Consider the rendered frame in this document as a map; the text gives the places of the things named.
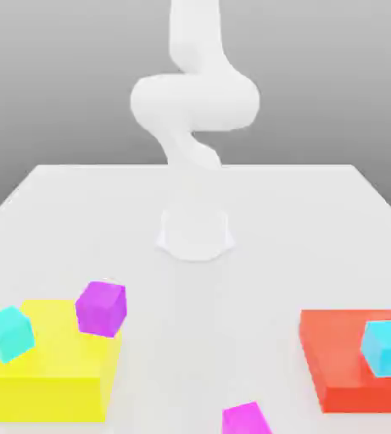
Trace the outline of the small purple cube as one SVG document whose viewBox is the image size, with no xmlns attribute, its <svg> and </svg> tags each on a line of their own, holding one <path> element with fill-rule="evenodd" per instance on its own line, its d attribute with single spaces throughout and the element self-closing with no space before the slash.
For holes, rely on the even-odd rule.
<svg viewBox="0 0 391 434">
<path fill-rule="evenodd" d="M 105 281 L 91 281 L 75 302 L 79 331 L 115 337 L 127 315 L 126 288 Z"/>
</svg>

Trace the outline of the small magenta cube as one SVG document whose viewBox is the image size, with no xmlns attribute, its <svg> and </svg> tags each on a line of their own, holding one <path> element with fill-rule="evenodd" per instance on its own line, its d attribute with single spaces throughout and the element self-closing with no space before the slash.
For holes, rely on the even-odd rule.
<svg viewBox="0 0 391 434">
<path fill-rule="evenodd" d="M 222 410 L 221 434 L 272 434 L 256 402 Z"/>
</svg>

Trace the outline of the small turquoise cube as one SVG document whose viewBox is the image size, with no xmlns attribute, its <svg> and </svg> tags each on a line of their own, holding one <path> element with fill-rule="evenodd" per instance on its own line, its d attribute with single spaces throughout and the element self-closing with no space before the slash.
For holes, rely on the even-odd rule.
<svg viewBox="0 0 391 434">
<path fill-rule="evenodd" d="M 34 346 L 31 320 L 15 306 L 0 310 L 0 361 L 7 364 Z"/>
</svg>

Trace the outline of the small light blue cube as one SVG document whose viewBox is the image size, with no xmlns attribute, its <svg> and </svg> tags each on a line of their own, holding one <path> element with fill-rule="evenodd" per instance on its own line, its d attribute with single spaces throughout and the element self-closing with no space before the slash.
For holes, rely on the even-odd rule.
<svg viewBox="0 0 391 434">
<path fill-rule="evenodd" d="M 360 351 L 375 377 L 391 378 L 391 320 L 367 321 Z"/>
</svg>

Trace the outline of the large orange box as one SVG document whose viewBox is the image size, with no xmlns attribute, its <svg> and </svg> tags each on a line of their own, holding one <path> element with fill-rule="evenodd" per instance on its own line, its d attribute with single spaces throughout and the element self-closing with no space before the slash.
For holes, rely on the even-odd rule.
<svg viewBox="0 0 391 434">
<path fill-rule="evenodd" d="M 299 339 L 324 413 L 391 414 L 391 378 L 377 378 L 361 353 L 365 324 L 391 309 L 303 309 Z"/>
</svg>

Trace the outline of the large yellow box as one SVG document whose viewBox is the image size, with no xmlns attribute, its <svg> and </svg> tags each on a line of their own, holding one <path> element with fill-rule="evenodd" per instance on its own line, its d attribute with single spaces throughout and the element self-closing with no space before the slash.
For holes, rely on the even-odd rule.
<svg viewBox="0 0 391 434">
<path fill-rule="evenodd" d="M 80 332 L 71 300 L 27 299 L 20 310 L 36 345 L 0 362 L 0 423 L 105 421 L 122 334 Z"/>
</svg>

